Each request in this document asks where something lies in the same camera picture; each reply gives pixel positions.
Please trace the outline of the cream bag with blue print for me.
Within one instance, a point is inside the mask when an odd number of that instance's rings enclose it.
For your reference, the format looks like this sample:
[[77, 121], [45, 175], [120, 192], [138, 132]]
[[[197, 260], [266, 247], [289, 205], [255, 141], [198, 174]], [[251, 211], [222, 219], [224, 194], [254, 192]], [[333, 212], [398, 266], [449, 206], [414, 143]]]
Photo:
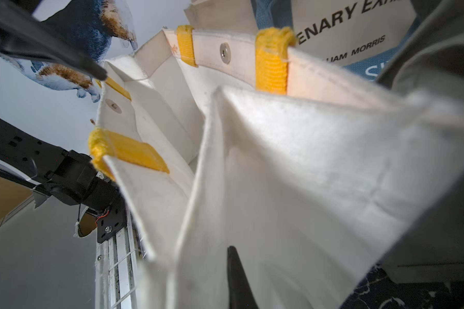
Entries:
[[200, 30], [256, 34], [290, 27], [297, 47], [370, 81], [418, 28], [410, 1], [192, 1], [184, 11]]

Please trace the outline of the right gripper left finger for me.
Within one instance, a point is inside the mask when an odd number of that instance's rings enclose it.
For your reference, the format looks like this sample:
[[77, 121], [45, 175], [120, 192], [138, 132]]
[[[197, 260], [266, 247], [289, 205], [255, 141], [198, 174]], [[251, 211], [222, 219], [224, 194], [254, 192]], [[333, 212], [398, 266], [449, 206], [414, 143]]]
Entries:
[[0, 1], [0, 55], [46, 61], [104, 81], [107, 72], [93, 59], [32, 16], [40, 1]]

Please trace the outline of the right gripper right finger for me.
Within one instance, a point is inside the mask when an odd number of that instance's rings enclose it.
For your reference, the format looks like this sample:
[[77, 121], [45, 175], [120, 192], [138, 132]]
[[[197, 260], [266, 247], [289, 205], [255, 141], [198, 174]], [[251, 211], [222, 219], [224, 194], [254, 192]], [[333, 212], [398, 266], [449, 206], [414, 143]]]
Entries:
[[250, 284], [247, 280], [246, 273], [234, 246], [227, 249], [227, 277], [229, 290], [229, 308], [255, 308], [258, 305], [253, 296]]

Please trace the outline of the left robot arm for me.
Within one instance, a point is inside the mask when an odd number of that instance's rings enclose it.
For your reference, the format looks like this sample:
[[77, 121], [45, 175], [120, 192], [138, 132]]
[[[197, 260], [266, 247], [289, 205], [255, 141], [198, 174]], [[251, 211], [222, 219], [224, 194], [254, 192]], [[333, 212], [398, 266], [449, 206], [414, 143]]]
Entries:
[[0, 177], [97, 214], [124, 205], [117, 187], [97, 177], [88, 155], [51, 145], [2, 119]]

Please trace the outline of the cream canvas bag with photo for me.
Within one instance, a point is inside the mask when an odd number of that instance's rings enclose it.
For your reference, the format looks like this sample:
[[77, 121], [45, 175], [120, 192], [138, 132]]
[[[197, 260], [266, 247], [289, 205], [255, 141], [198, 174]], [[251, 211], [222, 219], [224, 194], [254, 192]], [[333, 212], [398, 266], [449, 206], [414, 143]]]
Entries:
[[425, 211], [403, 186], [419, 110], [217, 90], [190, 188], [139, 180], [143, 307], [227, 308], [229, 246], [260, 308], [339, 307]]

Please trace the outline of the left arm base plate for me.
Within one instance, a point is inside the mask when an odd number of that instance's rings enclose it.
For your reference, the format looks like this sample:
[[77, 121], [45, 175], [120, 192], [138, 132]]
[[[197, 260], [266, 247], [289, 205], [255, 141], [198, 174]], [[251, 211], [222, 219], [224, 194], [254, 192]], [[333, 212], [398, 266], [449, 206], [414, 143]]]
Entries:
[[126, 203], [123, 197], [118, 197], [106, 211], [96, 217], [97, 242], [99, 244], [114, 237], [127, 226]]

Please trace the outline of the grey-green canvas bag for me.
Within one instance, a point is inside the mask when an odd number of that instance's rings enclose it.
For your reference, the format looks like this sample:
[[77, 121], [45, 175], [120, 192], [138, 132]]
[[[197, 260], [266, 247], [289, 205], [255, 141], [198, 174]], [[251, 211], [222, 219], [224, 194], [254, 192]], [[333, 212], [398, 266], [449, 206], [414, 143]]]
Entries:
[[424, 213], [384, 256], [397, 283], [464, 281], [464, 1], [413, 1], [416, 32], [380, 85], [420, 103], [404, 189]]

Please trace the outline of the aluminium frame rail structure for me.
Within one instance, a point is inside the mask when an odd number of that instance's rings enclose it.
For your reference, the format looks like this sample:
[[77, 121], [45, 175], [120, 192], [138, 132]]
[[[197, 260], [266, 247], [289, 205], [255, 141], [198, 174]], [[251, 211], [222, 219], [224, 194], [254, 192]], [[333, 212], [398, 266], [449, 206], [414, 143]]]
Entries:
[[99, 244], [99, 215], [34, 190], [0, 220], [0, 308], [136, 308], [130, 217]]

